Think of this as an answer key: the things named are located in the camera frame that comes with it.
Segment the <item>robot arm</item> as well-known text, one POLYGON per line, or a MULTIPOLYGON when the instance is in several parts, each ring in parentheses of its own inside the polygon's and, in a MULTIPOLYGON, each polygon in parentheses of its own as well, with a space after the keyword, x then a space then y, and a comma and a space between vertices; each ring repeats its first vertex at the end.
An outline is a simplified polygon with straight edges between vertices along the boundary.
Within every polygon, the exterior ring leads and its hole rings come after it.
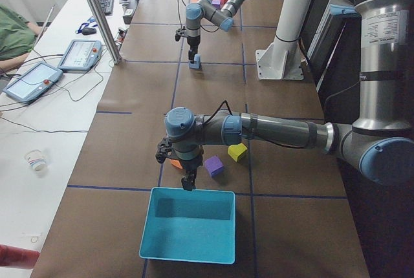
MULTIPOLYGON (((201 19, 228 31, 245 0, 228 0, 218 10, 211 0, 198 0, 186 7, 186 27, 175 39, 188 40, 189 67, 201 67, 198 46, 201 19)), ((301 122, 235 112, 223 101, 212 114, 194 115, 185 107, 170 110, 164 119, 166 137, 157 145, 158 163, 178 160, 185 169, 185 190, 195 187, 202 165, 202 145, 240 144, 242 137, 258 139, 292 149, 323 149, 352 165, 366 178, 383 185, 397 185, 413 177, 413 140, 405 136, 411 124, 405 119, 403 96, 408 59, 413 49, 413 0, 330 0, 333 16, 361 16, 359 80, 326 97, 330 99, 360 86, 359 117, 352 124, 301 122)), ((301 80, 299 54, 295 54, 311 0, 285 0, 274 42, 257 50, 260 80, 301 80)))
POLYGON ((227 0, 223 7, 217 9, 212 0, 198 0, 186 6, 186 27, 176 31, 176 36, 187 39, 190 46, 188 51, 188 65, 191 69, 201 68, 201 56, 198 46, 201 42, 201 19, 205 18, 215 26, 229 31, 234 23, 234 16, 245 0, 227 0))

